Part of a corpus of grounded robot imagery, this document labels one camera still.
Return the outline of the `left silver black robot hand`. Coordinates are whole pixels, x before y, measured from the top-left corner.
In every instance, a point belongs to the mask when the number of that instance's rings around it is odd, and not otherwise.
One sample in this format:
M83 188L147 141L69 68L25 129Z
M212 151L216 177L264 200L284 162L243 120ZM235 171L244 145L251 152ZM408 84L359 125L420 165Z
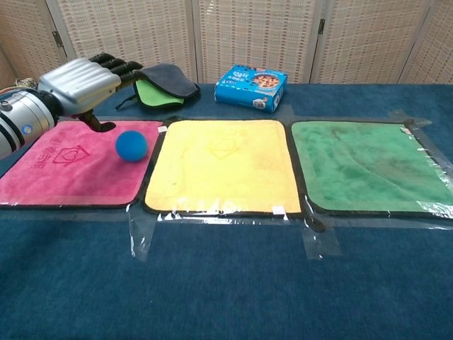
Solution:
M59 102L58 116L76 118L94 132L108 132L115 123L100 122L93 109L120 89L138 80L142 65L108 53L73 59L40 77L38 91Z

